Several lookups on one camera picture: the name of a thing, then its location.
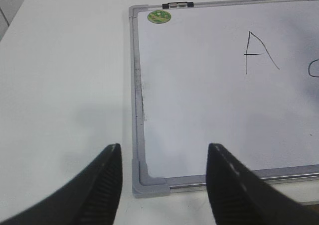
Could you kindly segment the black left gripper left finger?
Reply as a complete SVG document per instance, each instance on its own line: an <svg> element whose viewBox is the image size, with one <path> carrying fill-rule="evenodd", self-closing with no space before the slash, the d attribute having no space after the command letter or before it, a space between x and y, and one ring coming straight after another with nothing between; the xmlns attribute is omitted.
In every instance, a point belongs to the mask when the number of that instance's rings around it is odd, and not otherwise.
<svg viewBox="0 0 319 225"><path fill-rule="evenodd" d="M120 144L106 146L77 176L3 225L112 225L122 192Z"/></svg>

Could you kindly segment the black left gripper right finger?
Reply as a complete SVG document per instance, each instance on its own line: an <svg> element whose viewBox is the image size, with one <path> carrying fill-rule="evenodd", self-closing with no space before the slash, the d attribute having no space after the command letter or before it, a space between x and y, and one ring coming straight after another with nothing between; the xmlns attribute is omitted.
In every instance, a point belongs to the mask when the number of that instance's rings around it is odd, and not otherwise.
<svg viewBox="0 0 319 225"><path fill-rule="evenodd" d="M280 193L222 144L208 146L206 190L218 225L317 225L319 215Z"/></svg>

